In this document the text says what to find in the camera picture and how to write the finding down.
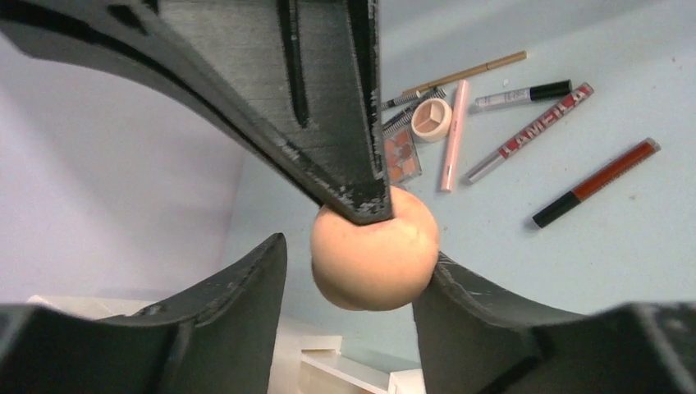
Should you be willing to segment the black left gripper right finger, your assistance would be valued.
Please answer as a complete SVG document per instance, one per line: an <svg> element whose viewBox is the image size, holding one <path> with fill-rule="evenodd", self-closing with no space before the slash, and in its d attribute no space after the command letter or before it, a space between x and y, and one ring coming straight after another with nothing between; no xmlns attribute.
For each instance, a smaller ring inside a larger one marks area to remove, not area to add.
<svg viewBox="0 0 696 394"><path fill-rule="evenodd" d="M694 302L575 314L441 254L413 303L429 393L692 393Z"/></svg>

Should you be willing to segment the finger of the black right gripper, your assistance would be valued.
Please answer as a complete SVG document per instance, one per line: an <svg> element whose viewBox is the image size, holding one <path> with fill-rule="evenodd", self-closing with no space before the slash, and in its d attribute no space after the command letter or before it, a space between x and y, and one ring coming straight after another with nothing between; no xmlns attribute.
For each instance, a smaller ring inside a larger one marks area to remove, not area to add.
<svg viewBox="0 0 696 394"><path fill-rule="evenodd" d="M1 32L165 94L350 222L393 216L375 1L4 1Z"/></svg>

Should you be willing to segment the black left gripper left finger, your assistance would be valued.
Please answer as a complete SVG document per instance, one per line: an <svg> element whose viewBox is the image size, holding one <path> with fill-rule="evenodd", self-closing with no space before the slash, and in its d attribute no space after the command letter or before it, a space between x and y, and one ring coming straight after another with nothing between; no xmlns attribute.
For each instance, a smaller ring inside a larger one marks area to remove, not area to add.
<svg viewBox="0 0 696 394"><path fill-rule="evenodd" d="M4 393L265 393L286 282L272 234L211 277L131 316L1 307Z"/></svg>

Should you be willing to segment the white drawer organizer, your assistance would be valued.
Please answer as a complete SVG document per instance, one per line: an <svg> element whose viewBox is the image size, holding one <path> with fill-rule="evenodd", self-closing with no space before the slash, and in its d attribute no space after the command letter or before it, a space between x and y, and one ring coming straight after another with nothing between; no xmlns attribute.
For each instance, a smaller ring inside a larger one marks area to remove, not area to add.
<svg viewBox="0 0 696 394"><path fill-rule="evenodd" d="M144 300L33 295L29 303L83 318L130 316ZM421 369L385 373L341 353L342 336L282 316L268 384L269 393L425 393Z"/></svg>

